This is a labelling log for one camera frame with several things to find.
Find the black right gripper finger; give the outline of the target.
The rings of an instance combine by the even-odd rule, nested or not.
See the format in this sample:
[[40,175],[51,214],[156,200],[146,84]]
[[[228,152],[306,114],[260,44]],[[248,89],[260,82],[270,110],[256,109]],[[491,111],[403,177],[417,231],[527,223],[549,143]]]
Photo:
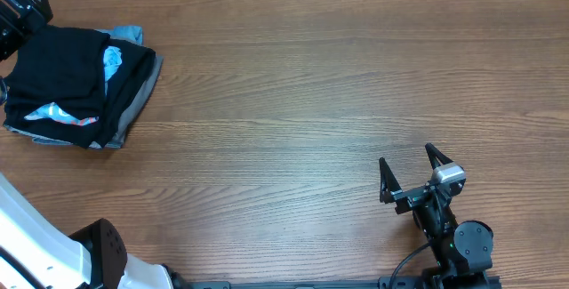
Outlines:
[[391,171],[384,157],[379,159],[381,175],[380,201],[384,204],[395,202],[394,196],[402,192],[402,189]]
[[425,149],[429,158],[429,162],[433,169],[436,169],[442,165],[448,165],[453,161],[452,159],[444,155],[432,143],[427,143],[425,145]]

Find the black t-shirt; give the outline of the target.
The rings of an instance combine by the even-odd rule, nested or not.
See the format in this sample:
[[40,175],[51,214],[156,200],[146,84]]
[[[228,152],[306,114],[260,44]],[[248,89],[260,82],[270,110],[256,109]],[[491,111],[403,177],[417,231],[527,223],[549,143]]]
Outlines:
[[5,112],[24,117],[57,104],[77,119],[103,112],[103,53],[110,35],[86,28],[46,26],[18,50],[12,73],[5,79]]

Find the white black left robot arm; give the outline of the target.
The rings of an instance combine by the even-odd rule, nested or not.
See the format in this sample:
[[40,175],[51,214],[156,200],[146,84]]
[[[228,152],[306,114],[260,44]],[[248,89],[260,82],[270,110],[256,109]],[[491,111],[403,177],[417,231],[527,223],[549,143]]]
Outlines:
[[[1,0],[1,58],[52,18],[49,0]],[[165,265],[129,254],[100,219],[68,237],[7,180],[1,180],[1,283],[6,288],[186,288]]]

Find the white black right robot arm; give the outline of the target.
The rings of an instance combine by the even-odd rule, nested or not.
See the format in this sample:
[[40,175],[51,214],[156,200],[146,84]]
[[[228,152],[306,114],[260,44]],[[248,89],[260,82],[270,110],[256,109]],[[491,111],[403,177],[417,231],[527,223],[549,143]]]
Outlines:
[[[459,223],[451,209],[452,199],[466,183],[466,173],[433,144],[425,145],[432,167],[431,178],[422,186],[403,190],[385,158],[379,159],[380,201],[393,203],[398,214],[411,212],[426,243],[407,255],[388,277],[381,277],[379,288],[494,289],[501,287],[498,277],[489,277],[493,266],[493,230],[482,221]],[[420,275],[401,277],[401,269],[415,256],[429,249],[436,260],[433,268]]]

